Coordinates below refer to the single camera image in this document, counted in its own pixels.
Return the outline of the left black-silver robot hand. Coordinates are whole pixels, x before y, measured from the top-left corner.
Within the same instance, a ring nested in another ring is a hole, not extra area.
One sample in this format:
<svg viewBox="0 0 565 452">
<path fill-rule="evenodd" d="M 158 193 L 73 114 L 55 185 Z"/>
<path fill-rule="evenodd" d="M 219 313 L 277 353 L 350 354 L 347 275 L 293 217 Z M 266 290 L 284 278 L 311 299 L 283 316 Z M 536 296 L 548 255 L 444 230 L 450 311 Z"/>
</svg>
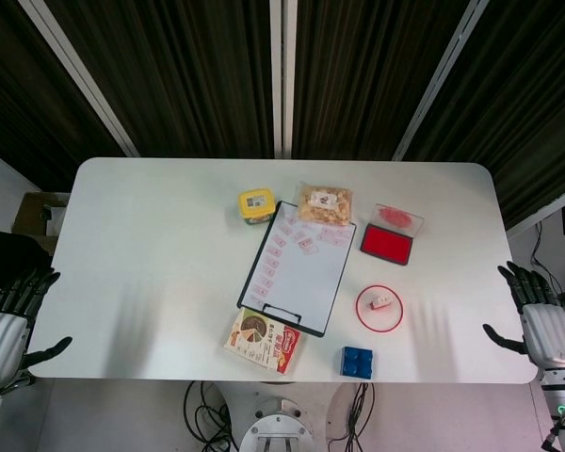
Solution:
<svg viewBox="0 0 565 452">
<path fill-rule="evenodd" d="M 73 341 L 66 336 L 52 347 L 28 350 L 44 297 L 60 273 L 32 268 L 0 289 L 0 396 L 35 382 L 29 369 L 54 359 Z"/>
</svg>

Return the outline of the right black-silver robot hand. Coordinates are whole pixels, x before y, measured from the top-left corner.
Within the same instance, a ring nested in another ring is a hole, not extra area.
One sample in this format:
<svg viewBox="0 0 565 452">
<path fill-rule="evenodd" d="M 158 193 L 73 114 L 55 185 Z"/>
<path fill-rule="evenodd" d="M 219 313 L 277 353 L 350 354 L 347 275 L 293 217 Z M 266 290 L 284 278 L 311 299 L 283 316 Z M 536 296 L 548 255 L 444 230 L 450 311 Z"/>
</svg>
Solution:
<svg viewBox="0 0 565 452">
<path fill-rule="evenodd" d="M 549 282 L 539 272 L 512 262 L 498 271 L 508 285 L 523 334 L 520 341 L 511 340 L 484 324 L 486 335 L 499 347 L 526 355 L 544 371 L 565 369 L 565 310 Z"/>
</svg>

